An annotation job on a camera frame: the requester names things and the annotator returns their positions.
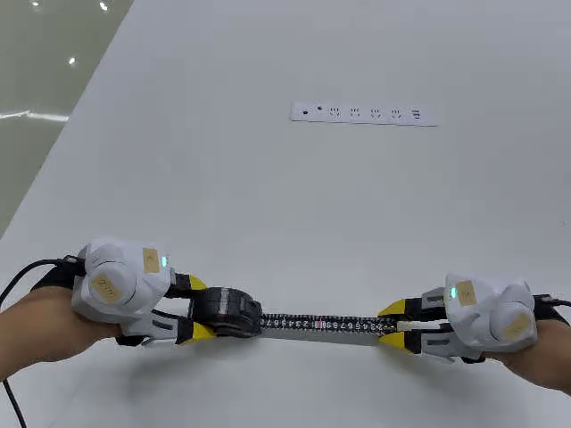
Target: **electrical outlet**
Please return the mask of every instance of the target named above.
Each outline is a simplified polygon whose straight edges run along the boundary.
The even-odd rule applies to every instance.
[[[386,122],[386,114],[382,109],[378,107],[373,107],[370,109],[371,123],[383,123]]]
[[[403,110],[399,107],[393,107],[389,111],[389,121],[394,125],[404,125],[406,119],[403,114]]]
[[[339,107],[329,107],[329,117],[332,121],[337,122],[341,118],[341,108]]]
[[[294,102],[290,119],[306,122],[369,123],[373,125],[400,125],[435,127],[426,109],[419,107],[385,107],[383,104],[347,104],[322,102]]]

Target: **floor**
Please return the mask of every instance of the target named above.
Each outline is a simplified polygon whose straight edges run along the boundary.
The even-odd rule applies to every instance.
[[[0,2],[0,237],[131,4]]]

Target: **black wrist strap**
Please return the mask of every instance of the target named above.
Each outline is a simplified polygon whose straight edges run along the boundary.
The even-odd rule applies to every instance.
[[[58,286],[73,290],[75,275],[80,275],[81,273],[78,272],[78,267],[72,264],[56,266],[32,287],[32,291],[47,286]]]
[[[569,325],[567,320],[563,318],[561,314],[559,314],[557,310],[555,310],[555,308],[553,308],[549,303],[543,303],[537,301],[537,299],[535,300],[534,315],[537,321],[540,321],[542,319],[555,319],[557,321]]]

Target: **black cable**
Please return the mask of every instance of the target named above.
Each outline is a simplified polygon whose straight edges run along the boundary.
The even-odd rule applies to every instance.
[[[569,306],[571,308],[571,301],[554,299],[551,303],[553,306]]]
[[[537,297],[539,297],[541,303],[546,303],[550,306],[569,306],[571,308],[571,301],[555,299],[549,294],[541,294]]]
[[[20,272],[18,272],[18,275],[16,275],[12,279],[12,281],[10,281],[8,286],[6,288],[4,288],[4,291],[2,292],[2,294],[0,294],[0,307],[2,307],[4,300],[6,300],[6,297],[12,291],[12,289],[16,286],[16,284],[30,270],[37,268],[39,266],[44,266],[44,265],[60,266],[60,265],[66,264],[66,263],[68,263],[68,262],[64,259],[43,259],[43,260],[38,260],[38,261],[35,261],[33,263],[30,263],[24,269],[22,269]],[[18,417],[18,422],[20,422],[20,427],[21,428],[27,428],[26,421],[24,420],[24,416],[21,413],[20,405],[18,404],[18,401],[14,397],[14,394],[12,392],[12,388],[10,387],[10,384],[8,383],[8,379],[2,381],[2,384],[4,385],[4,389],[6,390],[6,394],[8,394],[8,399],[10,399],[10,402],[12,403],[12,407],[14,408],[14,412],[16,413],[16,416]]]
[[[8,381],[2,381],[4,385],[4,389],[6,390],[6,394],[8,394],[8,399],[12,403],[12,407],[14,407],[14,412],[16,412],[16,416],[18,417],[18,422],[20,422],[21,428],[27,428],[26,421],[24,420],[24,415],[21,413],[20,406],[18,405],[18,401],[14,397],[14,393],[12,392],[12,388],[10,388],[10,384]]]

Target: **green floor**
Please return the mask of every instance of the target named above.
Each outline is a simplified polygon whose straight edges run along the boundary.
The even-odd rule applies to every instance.
[[[0,237],[131,4],[0,2]]]

